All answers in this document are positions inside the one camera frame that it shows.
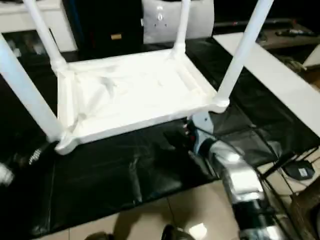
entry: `floor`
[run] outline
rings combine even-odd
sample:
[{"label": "floor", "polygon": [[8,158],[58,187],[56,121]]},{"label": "floor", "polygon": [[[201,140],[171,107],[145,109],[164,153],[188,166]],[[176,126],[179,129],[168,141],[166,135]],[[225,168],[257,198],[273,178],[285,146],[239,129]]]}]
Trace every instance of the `floor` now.
[{"label": "floor", "polygon": [[[307,159],[312,162],[320,157],[320,149]],[[273,163],[261,166],[265,172]],[[294,192],[303,190],[320,175],[320,159],[313,163],[316,171],[312,180],[298,182],[286,177]],[[282,177],[282,172],[273,173],[268,180],[289,206],[292,194]],[[276,201],[270,195],[276,209]],[[281,223],[293,234],[286,215],[278,215]],[[160,240],[166,224],[174,224],[187,232],[195,233],[201,229],[206,233],[197,240],[238,240],[238,227],[234,220],[221,181],[215,181],[178,194],[147,203],[131,210],[107,216],[70,229],[48,235],[40,240],[84,240],[87,236],[104,231],[113,233],[115,240]]]}]

